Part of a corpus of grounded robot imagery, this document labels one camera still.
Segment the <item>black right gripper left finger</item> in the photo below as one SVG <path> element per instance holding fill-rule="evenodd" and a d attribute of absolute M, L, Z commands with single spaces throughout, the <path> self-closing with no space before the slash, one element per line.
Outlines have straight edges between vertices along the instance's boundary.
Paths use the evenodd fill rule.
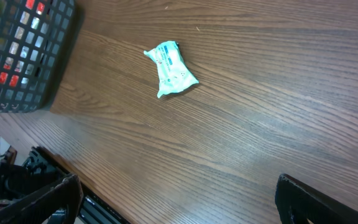
<path fill-rule="evenodd" d="M 5 208 L 0 209 L 0 224 L 3 223 L 43 223 L 56 211 L 62 209 L 64 214 L 56 218 L 55 223 L 74 223 L 76 214 L 69 215 L 67 204 L 58 199 L 58 191 L 62 189 L 57 180 Z"/>

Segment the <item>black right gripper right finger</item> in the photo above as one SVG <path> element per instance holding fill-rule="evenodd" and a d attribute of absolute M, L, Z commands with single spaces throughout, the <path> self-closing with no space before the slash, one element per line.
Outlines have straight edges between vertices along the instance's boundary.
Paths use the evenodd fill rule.
<path fill-rule="evenodd" d="M 278 178 L 275 204 L 286 224 L 358 224 L 358 211 L 288 174 Z"/>

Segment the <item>teal wet wipes packet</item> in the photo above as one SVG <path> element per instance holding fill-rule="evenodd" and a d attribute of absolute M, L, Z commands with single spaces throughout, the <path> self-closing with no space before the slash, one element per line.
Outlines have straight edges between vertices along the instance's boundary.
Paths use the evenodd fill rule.
<path fill-rule="evenodd" d="M 181 93 L 189 87 L 199 84 L 196 77 L 186 67 L 177 42 L 162 42 L 154 49 L 144 51 L 157 66 L 158 93 L 157 98 L 172 93 Z"/>

